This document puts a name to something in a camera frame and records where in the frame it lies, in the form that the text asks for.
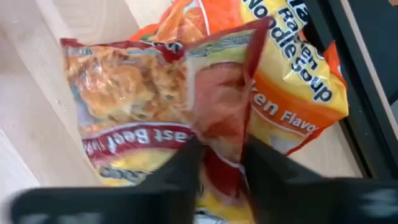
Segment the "orange ramen package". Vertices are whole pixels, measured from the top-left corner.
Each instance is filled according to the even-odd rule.
[[[249,132],[290,154],[348,115],[344,80],[298,35],[309,19],[302,0],[176,0],[158,24],[131,38],[189,43],[266,16],[273,19],[251,90]]]
[[[253,223],[239,164],[249,94],[269,20],[187,47],[61,39],[87,156],[103,183],[140,184],[196,135],[203,158],[198,218]]]

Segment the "black object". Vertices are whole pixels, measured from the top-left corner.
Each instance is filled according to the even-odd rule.
[[[349,146],[365,177],[398,178],[398,141],[366,66],[342,1],[303,0],[312,17],[307,38],[319,49],[332,40],[340,57],[341,72],[348,86],[349,116],[340,122]],[[354,12],[386,95],[393,103],[398,91],[394,69],[398,43],[393,27],[398,8],[388,1],[348,1]]]
[[[15,199],[11,220],[15,224],[191,224],[202,151],[192,139],[137,187],[30,190]],[[254,138],[245,151],[257,223],[398,222],[398,182],[326,179]],[[206,221],[224,224],[216,218]]]

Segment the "chicken flavor ramen package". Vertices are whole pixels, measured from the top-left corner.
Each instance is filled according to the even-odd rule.
[[[195,134],[209,147],[197,222],[253,223],[239,161],[268,25],[252,22],[188,47],[62,39],[83,145],[103,183],[140,184]]]
[[[251,88],[249,132],[290,154],[348,115],[341,75],[298,35],[309,19],[302,0],[176,0],[131,39],[186,44],[266,16],[273,19]]]

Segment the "roast beef flavor ramen package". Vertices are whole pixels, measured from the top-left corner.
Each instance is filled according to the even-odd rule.
[[[290,154],[348,115],[344,80],[297,35],[308,22],[302,0],[176,0],[158,24],[132,39],[187,43],[269,15],[274,18],[251,89],[249,132]]]
[[[78,127],[101,180],[140,184],[196,134],[212,148],[203,160],[198,217],[252,223],[239,161],[268,24],[252,22],[188,47],[62,39]]]

